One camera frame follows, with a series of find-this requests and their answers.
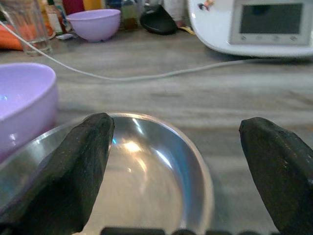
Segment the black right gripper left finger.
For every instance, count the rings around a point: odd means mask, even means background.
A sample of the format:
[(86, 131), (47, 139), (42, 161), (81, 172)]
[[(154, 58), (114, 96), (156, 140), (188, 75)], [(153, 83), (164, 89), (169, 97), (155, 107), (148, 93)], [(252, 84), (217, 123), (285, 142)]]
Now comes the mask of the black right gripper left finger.
[(71, 235), (89, 220), (114, 132), (106, 113), (85, 118), (45, 157), (0, 211), (3, 235)]

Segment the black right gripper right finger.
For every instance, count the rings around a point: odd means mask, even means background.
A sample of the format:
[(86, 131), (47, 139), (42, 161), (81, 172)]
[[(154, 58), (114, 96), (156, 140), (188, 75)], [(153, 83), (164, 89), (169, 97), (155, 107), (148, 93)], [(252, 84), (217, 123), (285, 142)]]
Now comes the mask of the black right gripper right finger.
[(240, 141), (253, 181), (282, 235), (313, 233), (313, 150), (262, 117), (242, 120)]

